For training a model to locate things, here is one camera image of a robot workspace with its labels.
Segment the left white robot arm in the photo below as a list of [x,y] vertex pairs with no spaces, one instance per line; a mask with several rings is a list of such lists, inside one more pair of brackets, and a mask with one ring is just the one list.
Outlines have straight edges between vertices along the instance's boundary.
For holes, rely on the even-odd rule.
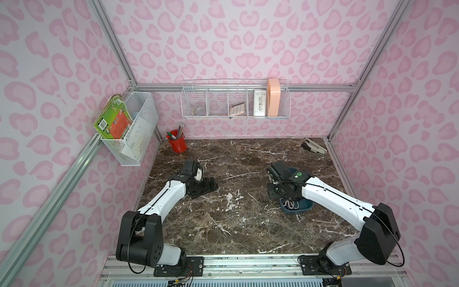
[[185,252],[164,243],[163,222],[183,198],[196,199],[217,189],[215,178],[205,177],[198,161],[187,160],[181,171],[173,175],[150,202],[123,215],[116,259],[129,265],[184,267]]

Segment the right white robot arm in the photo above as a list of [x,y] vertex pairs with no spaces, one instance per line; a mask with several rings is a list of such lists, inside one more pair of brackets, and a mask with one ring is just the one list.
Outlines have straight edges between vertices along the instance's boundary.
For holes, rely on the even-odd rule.
[[277,161],[267,167],[268,193],[273,198],[302,197],[340,216],[357,233],[327,244],[317,256],[317,265],[326,271],[352,261],[366,259],[385,265],[401,238],[392,208],[355,199],[323,182],[308,171],[286,167]]

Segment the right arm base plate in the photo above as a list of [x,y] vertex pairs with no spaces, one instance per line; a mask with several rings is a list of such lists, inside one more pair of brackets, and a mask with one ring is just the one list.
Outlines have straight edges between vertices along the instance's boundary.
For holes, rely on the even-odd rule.
[[353,273],[349,264],[335,265],[320,255],[300,255],[297,261],[301,267],[302,274],[305,276],[347,276]]

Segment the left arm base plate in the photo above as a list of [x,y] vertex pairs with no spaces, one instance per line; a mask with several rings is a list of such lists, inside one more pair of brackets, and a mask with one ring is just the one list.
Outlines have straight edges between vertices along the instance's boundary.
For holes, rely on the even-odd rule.
[[186,257],[179,260],[178,265],[157,265],[154,268],[154,277],[202,277],[204,257]]

